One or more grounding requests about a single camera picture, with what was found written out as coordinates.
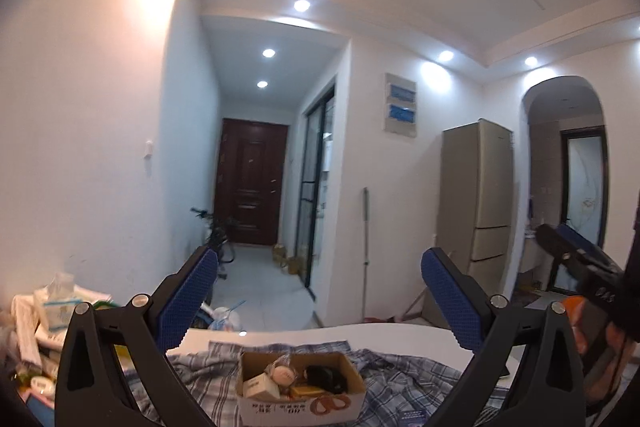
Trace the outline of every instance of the white table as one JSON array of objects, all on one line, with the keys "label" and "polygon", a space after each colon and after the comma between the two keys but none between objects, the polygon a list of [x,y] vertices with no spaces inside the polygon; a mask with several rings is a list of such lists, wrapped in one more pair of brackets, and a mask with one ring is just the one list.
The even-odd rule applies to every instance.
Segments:
[{"label": "white table", "polygon": [[[188,330],[180,346],[167,352],[168,355],[197,353],[206,351],[209,341],[241,344],[242,346],[265,346],[284,343],[293,346],[300,344],[319,344],[331,341],[348,341],[352,349],[371,349],[379,353],[394,353],[412,357],[426,357],[464,371],[473,357],[473,353],[458,346],[453,333],[449,330],[414,324],[352,324],[335,328],[319,328],[302,331],[250,332],[241,337],[238,333],[227,331]],[[511,373],[502,378],[499,384],[511,386],[518,368],[513,357],[507,360]]]}]

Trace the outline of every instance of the wall switch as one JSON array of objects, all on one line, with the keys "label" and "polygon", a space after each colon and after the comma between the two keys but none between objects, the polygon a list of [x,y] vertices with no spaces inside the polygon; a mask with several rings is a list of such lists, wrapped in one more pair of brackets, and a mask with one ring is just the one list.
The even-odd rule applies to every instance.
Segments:
[{"label": "wall switch", "polygon": [[145,142],[145,158],[151,158],[154,153],[154,143],[151,140]]}]

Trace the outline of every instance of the glass door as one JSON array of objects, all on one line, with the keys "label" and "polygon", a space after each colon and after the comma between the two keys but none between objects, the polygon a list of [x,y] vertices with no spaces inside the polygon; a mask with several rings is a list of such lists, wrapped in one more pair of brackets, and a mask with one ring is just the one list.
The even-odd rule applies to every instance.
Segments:
[{"label": "glass door", "polygon": [[[602,247],[607,217],[607,143],[604,127],[562,133],[562,217],[594,245]],[[554,263],[551,289],[574,293],[576,281]]]},{"label": "glass door", "polygon": [[331,143],[333,142],[334,92],[331,90],[306,115],[305,154],[302,163],[296,257],[300,279],[315,297],[312,270],[319,262],[326,206]]}]

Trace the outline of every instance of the silver screw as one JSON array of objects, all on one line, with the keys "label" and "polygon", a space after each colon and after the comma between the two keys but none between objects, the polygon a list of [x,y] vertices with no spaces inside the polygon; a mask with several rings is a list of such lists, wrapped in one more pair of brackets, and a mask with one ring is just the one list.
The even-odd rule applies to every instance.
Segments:
[{"label": "silver screw", "polygon": [[491,297],[489,302],[491,302],[494,308],[499,309],[506,308],[507,304],[509,304],[507,297],[505,297],[504,295],[494,295],[493,297]]},{"label": "silver screw", "polygon": [[143,293],[139,293],[131,299],[131,304],[133,304],[136,308],[142,308],[143,306],[146,306],[146,303],[148,302],[149,295],[145,295]]},{"label": "silver screw", "polygon": [[89,304],[87,304],[86,302],[81,302],[79,304],[76,304],[76,313],[78,315],[83,315],[87,311],[89,311]]},{"label": "silver screw", "polygon": [[566,311],[564,304],[562,304],[562,302],[557,302],[557,301],[551,304],[551,309],[555,311],[558,315],[562,315]]}]

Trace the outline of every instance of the open box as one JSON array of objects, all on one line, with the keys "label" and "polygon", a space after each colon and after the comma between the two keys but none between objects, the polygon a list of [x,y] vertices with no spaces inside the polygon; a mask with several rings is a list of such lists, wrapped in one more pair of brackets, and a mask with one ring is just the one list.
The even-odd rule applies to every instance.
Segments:
[{"label": "open box", "polygon": [[236,383],[242,423],[258,427],[306,427],[353,421],[360,415],[366,388],[353,364],[342,353],[291,355],[299,375],[309,365],[335,367],[347,379],[347,393],[301,400],[261,401],[242,396],[242,383],[260,375],[268,364],[284,353],[243,353]]}]

